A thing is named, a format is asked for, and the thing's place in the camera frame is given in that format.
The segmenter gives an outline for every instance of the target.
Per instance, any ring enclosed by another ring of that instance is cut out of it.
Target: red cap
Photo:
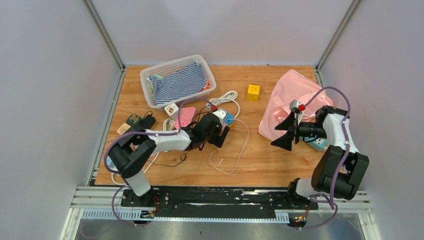
[[[301,112],[303,112],[303,111],[306,109],[306,107],[305,107],[305,105],[300,104],[300,105],[299,105],[299,107],[298,107],[298,109],[299,109]]]

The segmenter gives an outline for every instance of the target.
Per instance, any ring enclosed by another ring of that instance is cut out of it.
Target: pink cloth
[[[274,128],[290,114],[289,105],[293,100],[306,104],[321,87],[315,82],[291,69],[286,72],[272,90],[265,114],[259,124],[259,134],[274,141],[283,136],[286,131]],[[306,108],[302,121],[310,121],[315,112],[322,106],[333,106],[333,100],[322,91]]]

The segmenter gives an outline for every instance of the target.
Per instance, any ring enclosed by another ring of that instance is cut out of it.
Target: wooden board
[[[122,89],[113,116],[109,135],[118,137],[117,129],[126,121],[130,114],[144,116],[147,111],[153,111],[156,118],[154,130],[162,130],[163,122],[168,118],[165,112],[159,112],[148,107],[140,83],[140,71],[146,66],[130,66],[127,69]],[[209,155],[215,146],[206,144],[203,151],[192,150],[187,154],[186,161],[176,167],[152,165],[146,177],[152,185],[168,186],[287,186],[295,178],[308,178],[323,155],[304,142],[293,145],[292,151],[271,146],[270,140],[258,133],[259,123],[264,115],[271,92],[280,77],[290,69],[316,82],[314,69],[311,66],[210,66],[217,87],[209,98],[218,98],[230,90],[238,92],[237,101],[241,112],[238,119],[244,121],[249,128],[249,139],[241,155],[237,169],[232,174],[216,170],[209,162]],[[257,102],[246,100],[248,85],[260,86],[260,96]],[[196,101],[187,105],[198,110],[205,105]],[[224,103],[221,107],[234,115],[237,106]],[[211,161],[223,171],[230,172],[236,165],[240,151],[247,138],[247,128],[236,122],[231,128],[222,148],[212,156]],[[175,165],[180,161],[181,151],[161,152],[156,160],[158,164]],[[103,161],[100,165],[97,185],[113,185],[111,174],[106,171]]]

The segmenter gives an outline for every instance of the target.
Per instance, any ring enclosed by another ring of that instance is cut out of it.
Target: white panel
[[[81,0],[0,2],[0,236],[58,239],[118,68]]]
[[[362,188],[385,240],[424,235],[423,10],[422,0],[363,1],[323,69],[351,102],[352,137],[370,161]]]
[[[125,64],[317,64],[351,0],[94,0]]]

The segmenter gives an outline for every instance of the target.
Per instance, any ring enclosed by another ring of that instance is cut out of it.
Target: yellow block
[[[249,84],[247,89],[247,100],[257,101],[259,99],[259,90],[261,89],[258,85]]]

